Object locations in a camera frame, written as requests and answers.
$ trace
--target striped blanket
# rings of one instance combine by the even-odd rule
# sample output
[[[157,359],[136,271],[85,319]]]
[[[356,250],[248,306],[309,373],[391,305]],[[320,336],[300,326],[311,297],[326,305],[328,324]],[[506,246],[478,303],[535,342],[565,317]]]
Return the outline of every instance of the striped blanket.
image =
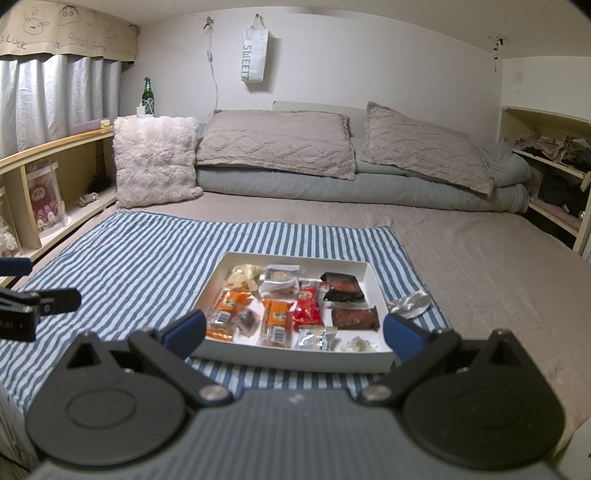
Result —
[[[118,210],[65,248],[23,290],[76,287],[78,311],[46,317],[35,343],[0,342],[0,382],[24,411],[72,340],[92,330],[123,339],[140,327],[162,328],[188,311],[227,251],[369,262],[387,299],[424,288],[387,227],[351,229],[281,222],[198,222],[160,213]],[[446,327],[433,307],[417,319],[425,329]],[[348,388],[374,375],[312,374],[189,359],[229,387]]]

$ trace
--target shopping bag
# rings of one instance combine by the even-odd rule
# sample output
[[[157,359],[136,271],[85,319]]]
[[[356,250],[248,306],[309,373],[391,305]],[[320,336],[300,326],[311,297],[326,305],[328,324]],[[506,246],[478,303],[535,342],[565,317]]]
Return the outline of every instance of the shopping bag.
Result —
[[[245,83],[262,82],[265,75],[269,31],[264,27],[257,14],[251,27],[242,32],[241,78]]]

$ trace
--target snack box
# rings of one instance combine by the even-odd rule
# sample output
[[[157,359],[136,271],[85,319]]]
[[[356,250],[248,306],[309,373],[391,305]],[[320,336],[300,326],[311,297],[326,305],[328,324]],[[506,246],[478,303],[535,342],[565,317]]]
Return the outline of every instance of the snack box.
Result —
[[[360,336],[378,345],[376,352],[314,352],[258,346],[256,343],[260,333],[260,323],[257,332],[248,338],[239,331],[234,334],[233,342],[225,342],[206,338],[193,352],[193,356],[228,362],[252,367],[267,367],[307,372],[328,373],[364,373],[380,374],[388,372],[395,360],[395,354],[384,341],[382,322],[388,310],[384,295],[379,287],[378,279],[372,267],[366,262],[349,260],[326,260],[309,257],[283,257],[280,255],[245,254],[239,252],[227,252],[220,260],[212,275],[209,277],[201,294],[197,298],[194,308],[201,310],[206,317],[216,307],[222,293],[225,280],[232,269],[237,265],[253,264],[266,267],[270,264],[288,264],[300,266],[300,278],[320,278],[326,272],[338,272],[354,275],[359,282],[369,307],[375,305],[378,311],[380,329],[373,330],[339,330],[336,336],[338,349],[348,340]],[[248,307],[259,317],[262,317],[264,308],[262,302],[255,293]],[[322,319],[325,325],[332,325],[332,311],[322,308]],[[290,331],[291,346],[296,344],[299,333]]]

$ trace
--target green glass bottle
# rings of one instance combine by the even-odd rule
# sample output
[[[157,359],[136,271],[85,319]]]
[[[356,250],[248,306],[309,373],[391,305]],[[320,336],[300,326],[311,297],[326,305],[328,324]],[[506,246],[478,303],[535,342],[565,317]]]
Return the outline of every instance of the green glass bottle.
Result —
[[[150,77],[146,77],[144,78],[144,83],[142,105],[146,110],[146,115],[154,115],[154,92],[152,91],[152,80],[150,80]]]

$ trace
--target screw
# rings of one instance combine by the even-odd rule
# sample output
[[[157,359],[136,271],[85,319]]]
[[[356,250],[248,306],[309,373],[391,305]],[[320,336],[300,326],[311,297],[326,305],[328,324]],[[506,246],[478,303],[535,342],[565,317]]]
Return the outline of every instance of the screw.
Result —
[[[206,385],[199,390],[199,396],[205,401],[222,401],[230,395],[226,387],[221,385]]]
[[[392,390],[386,385],[375,384],[365,387],[361,394],[368,401],[384,401],[390,398]]]

